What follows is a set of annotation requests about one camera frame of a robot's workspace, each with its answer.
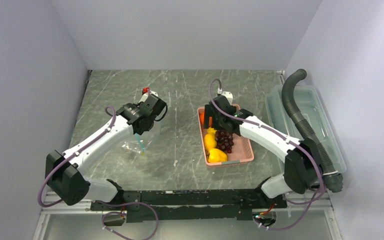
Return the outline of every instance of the marble table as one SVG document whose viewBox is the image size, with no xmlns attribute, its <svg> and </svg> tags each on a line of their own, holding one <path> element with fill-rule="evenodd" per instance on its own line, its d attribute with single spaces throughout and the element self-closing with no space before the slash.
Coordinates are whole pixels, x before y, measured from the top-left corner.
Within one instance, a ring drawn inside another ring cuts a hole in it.
<svg viewBox="0 0 384 240">
<path fill-rule="evenodd" d="M 112 179 L 125 190 L 204 190 L 255 188 L 277 174 L 276 159 L 252 143 L 254 160 L 240 165 L 207 167 L 200 140 L 197 108 L 210 100 L 208 86 L 220 78 L 223 89 L 239 104 L 265 120 L 264 98 L 277 84 L 276 71 L 258 70 L 94 70 L 78 113 L 71 146 L 103 126 L 116 109 L 137 102 L 149 86 L 168 105 L 157 141 L 137 154 L 118 144 L 88 172 L 88 177 Z"/>
</svg>

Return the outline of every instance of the wall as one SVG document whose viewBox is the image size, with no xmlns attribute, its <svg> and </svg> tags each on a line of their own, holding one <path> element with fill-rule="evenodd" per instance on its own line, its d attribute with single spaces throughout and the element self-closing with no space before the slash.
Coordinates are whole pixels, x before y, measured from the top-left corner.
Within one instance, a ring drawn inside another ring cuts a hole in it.
<svg viewBox="0 0 384 240">
<path fill-rule="evenodd" d="M 69 145 L 86 67 L 48 0 L 0 0 L 0 240 L 32 239 L 45 158 Z"/>
<path fill-rule="evenodd" d="M 384 1 L 324 0 L 287 67 L 307 69 L 347 164 L 344 239 L 384 239 Z"/>
<path fill-rule="evenodd" d="M 52 0 L 86 66 L 284 70 L 322 0 Z"/>
</svg>

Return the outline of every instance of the black cable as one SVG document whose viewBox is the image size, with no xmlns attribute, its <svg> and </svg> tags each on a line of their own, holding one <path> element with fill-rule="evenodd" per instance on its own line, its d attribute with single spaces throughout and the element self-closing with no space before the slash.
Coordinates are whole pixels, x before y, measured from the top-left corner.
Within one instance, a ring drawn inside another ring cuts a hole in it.
<svg viewBox="0 0 384 240">
<path fill-rule="evenodd" d="M 163 118 L 166 116 L 168 111 L 169 111 L 169 108 L 167 107 L 167 104 L 166 104 L 165 105 L 165 112 L 164 112 L 164 114 L 158 120 L 155 119 L 155 122 L 159 122 L 159 121 L 163 120 Z"/>
</svg>

